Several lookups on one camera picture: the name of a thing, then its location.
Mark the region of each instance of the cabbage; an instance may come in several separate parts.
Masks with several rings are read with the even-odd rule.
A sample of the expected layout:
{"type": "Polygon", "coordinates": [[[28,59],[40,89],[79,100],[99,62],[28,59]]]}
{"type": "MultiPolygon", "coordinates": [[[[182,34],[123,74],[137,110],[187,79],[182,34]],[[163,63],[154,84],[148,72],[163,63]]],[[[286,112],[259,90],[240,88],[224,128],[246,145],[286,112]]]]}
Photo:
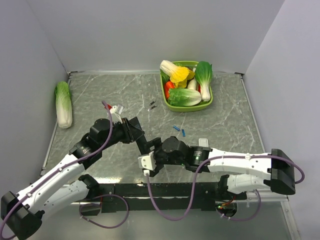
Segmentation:
{"type": "Polygon", "coordinates": [[[210,101],[211,95],[209,85],[212,80],[212,64],[206,61],[200,61],[195,69],[195,80],[200,84],[202,100],[210,101]]]}
{"type": "Polygon", "coordinates": [[[168,102],[172,106],[188,107],[201,102],[201,94],[197,90],[187,88],[170,88],[168,102]]]}
{"type": "Polygon", "coordinates": [[[58,82],[54,92],[58,125],[62,129],[67,129],[72,124],[72,106],[68,83],[58,82]]]}

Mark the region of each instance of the cable clip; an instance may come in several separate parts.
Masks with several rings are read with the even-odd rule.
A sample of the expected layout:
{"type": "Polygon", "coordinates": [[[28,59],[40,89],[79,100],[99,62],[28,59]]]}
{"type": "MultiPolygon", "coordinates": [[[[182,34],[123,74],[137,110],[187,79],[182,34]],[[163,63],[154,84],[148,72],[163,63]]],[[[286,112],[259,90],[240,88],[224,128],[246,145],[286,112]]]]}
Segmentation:
{"type": "Polygon", "coordinates": [[[250,153],[247,153],[247,154],[245,155],[245,159],[246,159],[246,160],[250,160],[250,159],[251,159],[250,153]]]}

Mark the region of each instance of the bok choy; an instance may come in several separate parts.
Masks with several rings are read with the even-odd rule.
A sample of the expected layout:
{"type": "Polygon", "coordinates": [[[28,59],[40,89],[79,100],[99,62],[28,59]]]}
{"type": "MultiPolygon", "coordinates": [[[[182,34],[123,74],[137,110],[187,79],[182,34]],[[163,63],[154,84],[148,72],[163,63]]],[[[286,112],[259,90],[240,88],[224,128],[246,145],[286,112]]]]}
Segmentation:
{"type": "Polygon", "coordinates": [[[211,99],[209,85],[212,80],[212,64],[206,61],[200,61],[195,69],[195,79],[200,84],[201,98],[208,102],[211,99]]]}

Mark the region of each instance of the table surface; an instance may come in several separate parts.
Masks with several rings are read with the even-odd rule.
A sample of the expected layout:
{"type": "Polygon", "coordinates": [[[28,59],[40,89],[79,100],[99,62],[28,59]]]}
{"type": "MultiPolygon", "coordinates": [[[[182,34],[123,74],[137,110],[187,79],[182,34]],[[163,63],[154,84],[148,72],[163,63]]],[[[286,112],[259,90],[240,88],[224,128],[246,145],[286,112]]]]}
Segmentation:
{"type": "MultiPolygon", "coordinates": [[[[207,138],[211,148],[236,153],[262,153],[262,145],[239,74],[216,73],[211,82],[213,102],[196,112],[172,112],[163,99],[159,74],[75,74],[70,76],[73,123],[68,129],[57,128],[47,159],[46,169],[58,164],[75,143],[89,132],[95,120],[106,118],[101,104],[122,104],[122,117],[138,117],[147,140],[162,141],[176,136],[187,145],[198,145],[207,138]],[[148,111],[149,103],[156,108],[148,111]]],[[[102,158],[85,173],[99,183],[141,183],[146,179],[138,166],[140,154],[135,143],[118,143],[103,151],[102,158]]],[[[198,175],[198,182],[218,182],[226,172],[198,175]]],[[[165,166],[153,183],[192,182],[194,173],[183,166],[165,166]]]]}

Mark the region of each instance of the plastic vegetable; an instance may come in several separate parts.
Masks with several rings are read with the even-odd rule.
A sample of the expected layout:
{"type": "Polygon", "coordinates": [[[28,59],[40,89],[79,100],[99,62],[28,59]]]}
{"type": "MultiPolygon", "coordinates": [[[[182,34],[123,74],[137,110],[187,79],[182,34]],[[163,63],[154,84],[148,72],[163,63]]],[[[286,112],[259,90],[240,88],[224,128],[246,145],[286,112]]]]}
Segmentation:
{"type": "Polygon", "coordinates": [[[167,99],[168,100],[168,98],[169,98],[169,89],[167,88],[167,86],[166,85],[164,85],[164,96],[165,96],[165,99],[167,99]]]}
{"type": "Polygon", "coordinates": [[[170,88],[168,102],[172,106],[188,107],[201,102],[200,92],[187,88],[170,88]]]}
{"type": "Polygon", "coordinates": [[[197,90],[198,89],[198,83],[195,79],[192,79],[188,84],[188,89],[197,90]]]}
{"type": "Polygon", "coordinates": [[[200,84],[202,100],[207,102],[210,100],[209,85],[212,80],[212,64],[201,61],[195,69],[195,79],[200,84]]]}
{"type": "Polygon", "coordinates": [[[186,80],[189,75],[189,69],[184,66],[177,66],[174,63],[163,60],[160,64],[160,69],[170,76],[171,82],[174,84],[186,80]]]}
{"type": "Polygon", "coordinates": [[[160,70],[160,75],[162,76],[162,79],[165,81],[165,82],[168,82],[169,81],[169,76],[167,74],[165,74],[162,70],[160,70]]]}
{"type": "Polygon", "coordinates": [[[186,88],[187,87],[187,79],[174,83],[175,88],[186,88]]]}
{"type": "Polygon", "coordinates": [[[60,128],[67,129],[72,124],[72,106],[68,83],[58,82],[54,91],[58,125],[60,128]]]}
{"type": "Polygon", "coordinates": [[[188,74],[188,76],[186,77],[186,79],[187,80],[191,80],[191,79],[193,79],[194,77],[195,77],[195,73],[194,73],[194,71],[192,71],[192,70],[190,70],[190,69],[188,69],[189,70],[189,74],[188,74]]]}
{"type": "Polygon", "coordinates": [[[166,85],[166,87],[168,89],[174,89],[175,88],[174,84],[171,81],[167,81],[165,85],[166,85]]]}

